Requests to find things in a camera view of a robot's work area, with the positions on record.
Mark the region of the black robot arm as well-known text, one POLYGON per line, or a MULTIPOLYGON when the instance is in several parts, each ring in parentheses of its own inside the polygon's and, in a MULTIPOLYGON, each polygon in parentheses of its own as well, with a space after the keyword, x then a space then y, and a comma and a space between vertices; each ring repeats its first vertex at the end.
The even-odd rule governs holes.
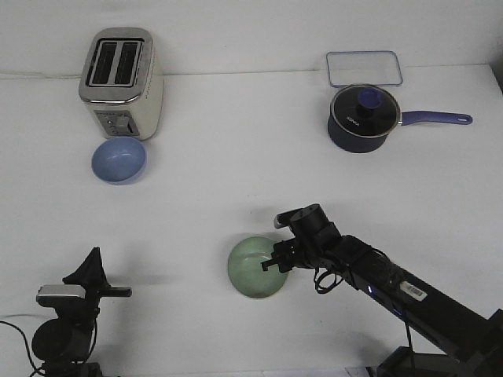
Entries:
POLYGON ((102 376, 99 363, 89 361, 97 341, 100 300, 131 295, 131 288, 113 287, 108 282, 99 247, 94 247, 61 284, 41 286, 36 302, 54 309, 57 315, 43 323, 31 340, 31 349, 42 361, 44 374, 102 376))
POLYGON ((277 265, 314 269, 314 286, 326 294, 346 282, 381 304, 442 350, 416 353, 400 346, 376 369, 378 376, 500 376, 502 311, 490 318, 463 306, 392 262, 360 239, 340 234, 317 203, 278 214, 276 228, 288 227, 293 238, 274 244, 263 270, 277 265))

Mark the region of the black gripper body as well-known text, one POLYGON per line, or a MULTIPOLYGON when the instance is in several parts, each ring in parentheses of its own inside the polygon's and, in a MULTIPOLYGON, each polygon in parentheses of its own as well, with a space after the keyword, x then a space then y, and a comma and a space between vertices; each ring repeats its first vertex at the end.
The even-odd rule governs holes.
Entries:
POLYGON ((129 298, 131 295, 131 287, 88 288, 84 299, 83 313, 98 314, 102 298, 129 298))
POLYGON ((296 238, 283 240, 273 245, 272 258, 281 273, 291 271, 294 267, 313 269, 314 263, 310 260, 307 248, 296 238))

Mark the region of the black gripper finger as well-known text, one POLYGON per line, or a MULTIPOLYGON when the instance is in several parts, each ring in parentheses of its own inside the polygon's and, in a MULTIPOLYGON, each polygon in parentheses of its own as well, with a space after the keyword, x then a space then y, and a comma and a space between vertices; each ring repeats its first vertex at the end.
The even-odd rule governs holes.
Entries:
POLYGON ((102 258, 101 258, 101 249, 99 247, 94 247, 93 250, 93 285, 99 289, 104 290, 109 288, 109 282, 107 280, 107 276, 105 274, 105 270, 103 268, 102 258))
POLYGON ((96 252, 91 251, 77 270, 62 279, 64 284, 92 284, 95 281, 96 252))
POLYGON ((268 271, 269 268, 271 268, 274 265, 278 265, 278 260, 276 258, 271 258, 261 263, 263 271, 268 271))

